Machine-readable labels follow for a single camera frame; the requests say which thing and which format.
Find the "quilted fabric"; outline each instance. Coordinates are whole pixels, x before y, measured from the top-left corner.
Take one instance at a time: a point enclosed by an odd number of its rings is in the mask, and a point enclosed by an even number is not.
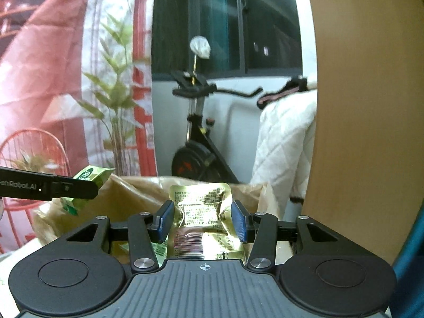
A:
[[[295,93],[261,114],[250,184],[270,183],[284,211],[290,196],[305,198],[315,138],[317,90]]]

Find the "metal screw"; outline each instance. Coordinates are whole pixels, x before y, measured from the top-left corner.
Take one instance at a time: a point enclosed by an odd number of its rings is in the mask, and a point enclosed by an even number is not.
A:
[[[268,258],[255,258],[250,261],[250,265],[256,269],[263,269],[269,267],[271,261]]]
[[[134,261],[134,266],[140,269],[147,269],[155,265],[151,258],[138,258]]]

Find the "ribbed gray surface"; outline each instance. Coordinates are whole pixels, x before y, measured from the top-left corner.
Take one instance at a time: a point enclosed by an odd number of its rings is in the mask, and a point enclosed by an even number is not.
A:
[[[25,313],[23,318],[35,318]],[[87,318],[316,318],[290,302],[269,275],[239,261],[168,261],[133,278],[113,304]]]

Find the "chair backrest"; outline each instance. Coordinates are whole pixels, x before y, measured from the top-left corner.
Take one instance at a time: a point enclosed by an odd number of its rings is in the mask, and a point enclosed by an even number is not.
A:
[[[16,131],[0,145],[0,166],[70,175],[69,160],[61,142],[53,134],[37,128]]]

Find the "exercise bike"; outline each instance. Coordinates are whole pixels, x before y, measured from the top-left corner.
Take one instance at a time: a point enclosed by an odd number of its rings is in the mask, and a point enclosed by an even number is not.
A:
[[[189,99],[187,116],[187,141],[177,150],[172,161],[173,176],[206,182],[239,183],[235,174],[209,138],[214,119],[206,119],[203,126],[203,107],[205,98],[213,93],[232,94],[243,98],[253,98],[263,90],[258,87],[250,94],[219,89],[216,84],[208,84],[206,78],[195,72],[171,72],[178,88],[172,94]]]

